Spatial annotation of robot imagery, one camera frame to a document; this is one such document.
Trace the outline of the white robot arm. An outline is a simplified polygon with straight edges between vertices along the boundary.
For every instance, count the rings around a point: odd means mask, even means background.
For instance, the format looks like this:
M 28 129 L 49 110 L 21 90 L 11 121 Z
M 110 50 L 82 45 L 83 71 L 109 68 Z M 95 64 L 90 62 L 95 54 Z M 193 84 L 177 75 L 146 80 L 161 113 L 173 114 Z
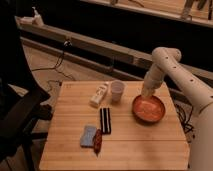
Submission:
M 183 92 L 198 115 L 195 138 L 190 145 L 189 171 L 213 171 L 213 88 L 179 64 L 176 48 L 157 47 L 146 73 L 142 96 L 150 97 L 168 75 Z

